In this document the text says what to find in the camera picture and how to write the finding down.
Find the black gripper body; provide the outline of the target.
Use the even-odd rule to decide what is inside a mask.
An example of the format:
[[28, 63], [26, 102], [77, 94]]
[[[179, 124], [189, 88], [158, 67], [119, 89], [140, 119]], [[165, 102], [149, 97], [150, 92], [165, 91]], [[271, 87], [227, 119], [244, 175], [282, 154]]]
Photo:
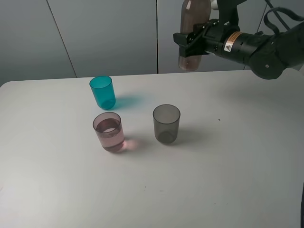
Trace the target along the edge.
[[224, 41], [233, 33], [240, 31], [238, 25], [219, 20], [209, 20], [193, 26], [193, 32], [187, 36], [186, 57], [212, 53], [222, 53]]

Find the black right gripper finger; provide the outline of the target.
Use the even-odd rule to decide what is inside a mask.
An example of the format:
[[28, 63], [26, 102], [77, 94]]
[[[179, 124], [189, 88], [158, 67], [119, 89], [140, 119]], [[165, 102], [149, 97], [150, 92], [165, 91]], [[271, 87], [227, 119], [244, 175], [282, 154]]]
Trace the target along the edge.
[[183, 33], [174, 33], [173, 41], [179, 46], [179, 54], [182, 57], [188, 57], [188, 35]]

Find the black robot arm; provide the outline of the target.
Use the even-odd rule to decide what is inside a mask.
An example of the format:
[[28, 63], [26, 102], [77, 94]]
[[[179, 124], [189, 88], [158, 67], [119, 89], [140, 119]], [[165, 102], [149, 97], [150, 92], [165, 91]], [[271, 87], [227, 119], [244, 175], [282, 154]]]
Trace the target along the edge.
[[248, 34], [239, 26], [212, 19], [196, 24], [193, 32], [175, 33], [182, 57], [214, 54], [250, 67], [258, 77], [277, 79], [286, 68], [304, 62], [304, 25], [278, 35]]

